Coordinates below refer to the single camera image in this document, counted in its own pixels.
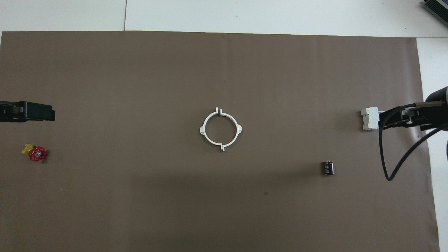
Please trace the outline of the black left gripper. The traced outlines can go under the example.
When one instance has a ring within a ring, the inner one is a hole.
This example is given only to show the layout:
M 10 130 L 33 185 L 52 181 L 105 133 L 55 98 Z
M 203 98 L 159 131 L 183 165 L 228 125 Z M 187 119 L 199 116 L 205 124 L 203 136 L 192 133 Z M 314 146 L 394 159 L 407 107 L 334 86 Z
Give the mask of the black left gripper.
M 23 123 L 29 121 L 55 121 L 55 111 L 51 105 L 43 105 L 26 101 L 24 103 L 24 117 L 20 114 L 23 112 L 23 106 L 17 102 L 0 102 L 0 121 L 10 123 Z

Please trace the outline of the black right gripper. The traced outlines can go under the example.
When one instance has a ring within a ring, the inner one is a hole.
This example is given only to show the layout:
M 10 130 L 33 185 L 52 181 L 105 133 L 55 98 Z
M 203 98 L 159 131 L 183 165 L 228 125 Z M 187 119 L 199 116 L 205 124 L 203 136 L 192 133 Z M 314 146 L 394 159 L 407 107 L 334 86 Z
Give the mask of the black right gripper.
M 431 93 L 414 107 L 394 107 L 383 112 L 383 129 L 418 126 L 421 131 L 437 128 L 448 120 L 447 86 Z

